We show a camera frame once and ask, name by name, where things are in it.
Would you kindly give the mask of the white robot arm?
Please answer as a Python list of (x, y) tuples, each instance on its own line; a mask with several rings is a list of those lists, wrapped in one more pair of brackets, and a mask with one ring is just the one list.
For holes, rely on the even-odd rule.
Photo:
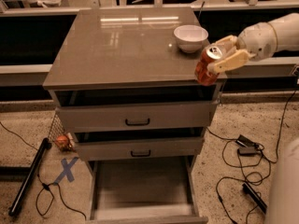
[[(207, 65), (212, 74), (235, 70), (249, 60), (270, 58), (279, 51), (298, 51), (299, 14), (256, 23), (238, 36), (228, 35), (218, 43), (227, 45), (228, 51)], [(285, 147), (278, 161), (264, 224), (299, 224), (299, 138)]]

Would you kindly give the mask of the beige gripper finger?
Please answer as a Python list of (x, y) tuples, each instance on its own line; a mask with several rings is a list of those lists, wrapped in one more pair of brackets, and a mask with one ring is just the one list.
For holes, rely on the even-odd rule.
[(214, 55), (233, 55), (236, 52), (236, 41), (235, 35), (227, 35), (213, 43), (211, 51)]
[(223, 73), (226, 71), (235, 70), (242, 67), (253, 57), (245, 49), (239, 49), (234, 54), (220, 59), (219, 61), (212, 62), (207, 66), (207, 71), (213, 74)]

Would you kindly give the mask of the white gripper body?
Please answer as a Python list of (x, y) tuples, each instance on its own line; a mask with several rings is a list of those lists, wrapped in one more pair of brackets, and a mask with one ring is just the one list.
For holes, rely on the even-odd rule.
[(272, 57), (278, 47), (274, 27), (269, 22), (259, 22), (247, 27), (238, 36), (236, 47), (242, 62)]

